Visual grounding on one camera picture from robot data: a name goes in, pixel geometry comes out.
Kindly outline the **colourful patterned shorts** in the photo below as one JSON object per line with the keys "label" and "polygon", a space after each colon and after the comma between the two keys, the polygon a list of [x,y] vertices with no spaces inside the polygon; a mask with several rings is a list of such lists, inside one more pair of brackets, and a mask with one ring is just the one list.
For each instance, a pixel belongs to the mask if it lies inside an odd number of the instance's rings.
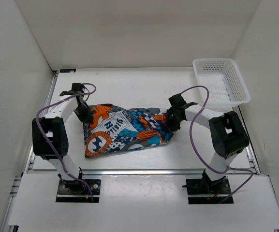
{"label": "colourful patterned shorts", "polygon": [[93,123],[83,125],[86,158],[164,145],[174,135],[165,126],[164,109],[97,104],[91,110]]}

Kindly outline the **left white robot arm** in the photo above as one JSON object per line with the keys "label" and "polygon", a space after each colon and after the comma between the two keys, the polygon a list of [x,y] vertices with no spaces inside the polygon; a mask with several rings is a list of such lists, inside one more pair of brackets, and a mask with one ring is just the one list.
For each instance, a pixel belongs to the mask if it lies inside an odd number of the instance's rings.
{"label": "left white robot arm", "polygon": [[83,124],[93,123],[93,113],[87,99],[96,91],[90,83],[73,83],[71,90],[63,91],[59,100],[40,109],[32,121],[32,145],[36,156],[51,163],[58,171],[60,179],[69,182],[74,193],[86,188],[81,168],[72,160],[65,123],[75,114]]}

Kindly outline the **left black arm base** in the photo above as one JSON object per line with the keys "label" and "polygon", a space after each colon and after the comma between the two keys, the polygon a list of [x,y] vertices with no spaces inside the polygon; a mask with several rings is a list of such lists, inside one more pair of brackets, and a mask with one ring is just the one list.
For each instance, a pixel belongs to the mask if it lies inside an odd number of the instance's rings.
{"label": "left black arm base", "polygon": [[83,178],[87,186],[77,180],[63,180],[58,174],[59,185],[57,188],[56,202],[58,203],[99,203],[101,192],[101,179]]}

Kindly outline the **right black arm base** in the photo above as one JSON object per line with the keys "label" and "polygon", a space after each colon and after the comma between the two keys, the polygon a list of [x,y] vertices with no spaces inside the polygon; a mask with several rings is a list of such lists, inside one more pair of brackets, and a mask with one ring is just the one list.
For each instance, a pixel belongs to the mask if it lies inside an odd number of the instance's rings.
{"label": "right black arm base", "polygon": [[232,191],[227,177],[211,181],[203,173],[202,178],[186,179],[182,186],[187,190],[188,204],[233,204]]}

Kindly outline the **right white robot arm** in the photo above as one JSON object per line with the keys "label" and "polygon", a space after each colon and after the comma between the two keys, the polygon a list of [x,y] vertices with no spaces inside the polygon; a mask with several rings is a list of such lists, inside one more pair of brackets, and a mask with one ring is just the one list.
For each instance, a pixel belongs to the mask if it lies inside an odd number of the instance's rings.
{"label": "right white robot arm", "polygon": [[242,122],[234,111],[222,113],[205,109],[195,102],[187,103],[181,94],[170,97],[169,102],[171,107],[166,111],[166,128],[177,131],[182,121],[190,121],[190,126],[197,123],[210,130],[214,155],[209,164],[204,164],[202,189],[213,193],[219,188],[232,161],[249,145]]}

